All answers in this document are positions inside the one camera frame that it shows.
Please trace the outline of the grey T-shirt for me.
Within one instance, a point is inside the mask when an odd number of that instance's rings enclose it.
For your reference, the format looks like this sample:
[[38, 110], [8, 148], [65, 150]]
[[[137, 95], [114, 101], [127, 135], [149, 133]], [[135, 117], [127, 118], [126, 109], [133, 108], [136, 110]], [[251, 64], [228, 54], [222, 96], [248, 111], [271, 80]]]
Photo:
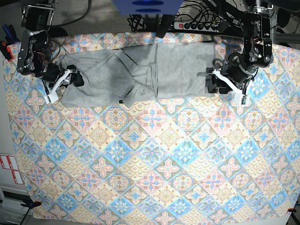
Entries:
[[213, 42], [158, 43], [117, 50], [76, 52], [62, 59], [75, 65], [84, 84], [69, 85], [66, 107], [96, 107], [167, 98], [209, 97], [206, 69], [215, 58]]

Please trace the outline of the black power strip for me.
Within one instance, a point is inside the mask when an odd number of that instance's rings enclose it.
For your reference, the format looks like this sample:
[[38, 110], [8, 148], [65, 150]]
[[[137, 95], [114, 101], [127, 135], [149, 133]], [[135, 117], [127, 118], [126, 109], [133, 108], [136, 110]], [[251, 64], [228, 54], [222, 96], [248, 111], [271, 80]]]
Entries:
[[173, 28], [175, 30], [193, 30], [193, 31], [206, 31], [206, 32], [218, 32], [217, 26], [210, 22], [174, 22]]

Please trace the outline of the black orange clamp top left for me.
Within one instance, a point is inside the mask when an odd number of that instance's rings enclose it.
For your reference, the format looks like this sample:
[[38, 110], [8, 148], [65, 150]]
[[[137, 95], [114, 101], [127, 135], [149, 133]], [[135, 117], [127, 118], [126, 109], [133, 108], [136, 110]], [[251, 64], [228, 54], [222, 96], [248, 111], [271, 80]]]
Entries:
[[0, 51], [8, 62], [13, 60], [11, 49], [5, 41], [0, 42]]

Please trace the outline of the patterned tablecloth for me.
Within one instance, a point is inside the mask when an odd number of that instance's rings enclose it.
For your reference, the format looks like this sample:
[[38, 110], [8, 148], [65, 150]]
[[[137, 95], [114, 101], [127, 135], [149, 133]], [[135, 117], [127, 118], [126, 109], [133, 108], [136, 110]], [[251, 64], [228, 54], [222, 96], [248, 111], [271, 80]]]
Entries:
[[47, 104], [0, 59], [33, 216], [106, 225], [225, 225], [288, 215], [300, 194], [300, 52], [274, 45], [250, 101], [231, 95], [124, 106]]

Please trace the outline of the white red label stickers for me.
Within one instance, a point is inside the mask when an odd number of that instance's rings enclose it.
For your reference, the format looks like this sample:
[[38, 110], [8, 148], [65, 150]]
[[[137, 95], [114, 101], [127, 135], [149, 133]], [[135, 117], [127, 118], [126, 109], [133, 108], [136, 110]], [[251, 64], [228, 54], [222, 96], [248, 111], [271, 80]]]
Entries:
[[14, 155], [0, 155], [0, 164], [3, 170], [11, 172], [12, 179], [16, 185], [22, 185], [23, 180]]

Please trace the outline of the blue clamp bottom left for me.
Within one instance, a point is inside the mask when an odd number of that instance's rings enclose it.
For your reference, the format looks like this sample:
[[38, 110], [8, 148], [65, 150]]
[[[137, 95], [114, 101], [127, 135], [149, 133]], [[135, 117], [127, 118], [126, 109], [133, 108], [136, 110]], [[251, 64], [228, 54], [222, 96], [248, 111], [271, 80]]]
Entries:
[[41, 206], [41, 202], [23, 201], [21, 206], [33, 209], [35, 207]]

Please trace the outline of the orange clamp bottom right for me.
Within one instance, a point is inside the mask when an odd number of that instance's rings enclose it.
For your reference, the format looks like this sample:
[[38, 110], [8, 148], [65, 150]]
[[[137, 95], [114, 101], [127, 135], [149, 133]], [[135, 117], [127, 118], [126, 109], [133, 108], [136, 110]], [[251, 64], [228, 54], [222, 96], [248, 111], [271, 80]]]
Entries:
[[296, 213], [297, 212], [296, 209], [288, 209], [287, 211], [291, 212], [291, 213]]

